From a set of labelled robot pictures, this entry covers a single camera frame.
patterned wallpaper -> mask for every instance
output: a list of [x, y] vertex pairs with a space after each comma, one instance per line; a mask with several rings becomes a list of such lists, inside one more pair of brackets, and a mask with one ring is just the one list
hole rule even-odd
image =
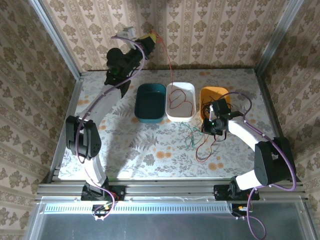
[[264, 78], [320, 226], [319, 0], [304, 0]]
[[[155, 30], [178, 68], [250, 67], [258, 63], [288, 0], [42, 0], [79, 69], [105, 70], [111, 40], [125, 26]], [[146, 68], [168, 64], [159, 46]]]
[[22, 239], [75, 80], [27, 0], [0, 0], [0, 240]]

damask wallpaper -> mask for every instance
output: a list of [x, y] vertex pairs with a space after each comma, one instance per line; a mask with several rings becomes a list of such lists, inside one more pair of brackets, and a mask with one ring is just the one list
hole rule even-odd
[[[288, 0], [42, 0], [82, 71], [105, 70], [110, 39], [125, 26], [155, 30], [176, 68], [253, 68]], [[164, 68], [159, 46], [146, 65]]]
[[304, 0], [264, 79], [320, 226], [320, 1]]
[[27, 0], [0, 0], [0, 240], [22, 239], [75, 80]]

green wire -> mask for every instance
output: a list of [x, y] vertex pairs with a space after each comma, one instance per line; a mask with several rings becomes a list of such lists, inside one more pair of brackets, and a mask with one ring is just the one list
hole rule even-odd
[[[195, 126], [191, 129], [191, 127], [188, 124], [185, 124], [184, 122], [180, 122], [180, 126], [186, 126], [191, 131], [191, 136], [187, 136], [184, 139], [184, 143], [185, 143], [186, 149], [189, 149], [190, 144], [192, 145], [193, 148], [196, 148], [194, 131], [197, 131], [200, 135], [202, 135], [203, 133], [198, 128], [196, 128]], [[187, 139], [191, 140], [191, 143], [189, 145], [187, 144]]]

floral tablecloth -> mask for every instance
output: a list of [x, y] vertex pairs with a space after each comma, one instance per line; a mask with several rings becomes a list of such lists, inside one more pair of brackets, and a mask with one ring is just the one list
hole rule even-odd
[[[212, 70], [174, 70], [175, 82], [192, 83], [196, 90], [197, 114], [187, 124], [200, 127], [199, 94], [205, 86], [227, 88], [248, 95], [253, 108], [248, 120], [259, 129], [274, 136], [267, 110], [255, 73], [252, 69], [212, 69]], [[105, 71], [88, 72], [83, 82], [76, 114], [83, 111], [100, 92], [106, 78]], [[252, 170], [254, 152], [238, 137], [228, 134], [223, 142], [213, 145], [213, 154], [204, 163], [195, 158], [195, 148], [186, 146], [190, 129], [179, 122], [171, 122], [166, 116], [158, 124], [138, 122], [134, 114], [137, 88], [144, 83], [160, 83], [166, 86], [171, 81], [169, 70], [143, 70], [131, 82], [128, 92], [106, 114], [100, 127], [102, 141], [100, 160], [109, 178], [118, 179], [158, 179], [158, 178], [220, 178], [233, 177]], [[233, 111], [244, 112], [249, 101], [243, 96], [231, 95]], [[196, 147], [204, 139], [195, 133]], [[199, 157], [210, 152], [213, 136], [200, 147]], [[83, 166], [71, 151], [66, 149], [59, 171], [62, 180], [85, 180]]]

plastic container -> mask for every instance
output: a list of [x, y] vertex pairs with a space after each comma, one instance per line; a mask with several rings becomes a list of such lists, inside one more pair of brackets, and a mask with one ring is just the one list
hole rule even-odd
[[[180, 96], [183, 93], [181, 91], [175, 91], [171, 95], [171, 88], [172, 91], [176, 89], [181, 89], [184, 91], [186, 98], [186, 101], [189, 101], [192, 103], [192, 105], [188, 102], [182, 103], [177, 108], [174, 108], [175, 106], [179, 105], [184, 100], [184, 96]], [[175, 98], [179, 97], [179, 99], [173, 101], [171, 107], [174, 109], [170, 109], [170, 101], [174, 100]], [[170, 83], [168, 86], [166, 86], [166, 101], [165, 101], [165, 113], [168, 117], [168, 119], [172, 122], [189, 122], [196, 114], [196, 90], [195, 86], [193, 86], [191, 83], [188, 82], [174, 82], [173, 86], [172, 83]]]
[[165, 116], [166, 87], [158, 83], [145, 83], [136, 92], [134, 115], [144, 124], [157, 124]]
[[[202, 113], [202, 106], [203, 104], [209, 103], [213, 100], [218, 100], [222, 95], [227, 94], [228, 90], [224, 87], [219, 86], [205, 86], [200, 91], [200, 118], [201, 120], [204, 119], [203, 113]], [[227, 95], [224, 97], [226, 102], [230, 103], [230, 95]]]

